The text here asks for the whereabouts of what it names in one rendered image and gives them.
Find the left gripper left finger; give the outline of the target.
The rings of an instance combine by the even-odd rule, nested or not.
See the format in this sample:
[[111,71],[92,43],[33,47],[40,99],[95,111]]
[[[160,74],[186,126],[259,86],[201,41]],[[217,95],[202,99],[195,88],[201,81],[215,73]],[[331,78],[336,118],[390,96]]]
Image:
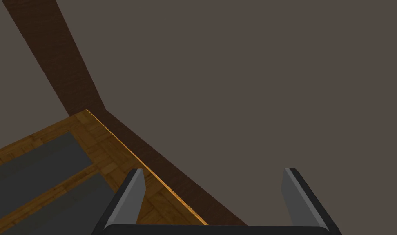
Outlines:
[[143,170],[130,170],[106,208],[102,228],[113,224],[136,224],[145,191]]

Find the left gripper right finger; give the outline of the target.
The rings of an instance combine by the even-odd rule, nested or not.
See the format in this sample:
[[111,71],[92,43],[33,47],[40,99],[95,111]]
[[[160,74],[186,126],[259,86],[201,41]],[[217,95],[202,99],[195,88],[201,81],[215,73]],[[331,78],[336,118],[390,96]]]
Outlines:
[[297,169],[284,169],[281,193],[293,226],[334,230],[332,218]]

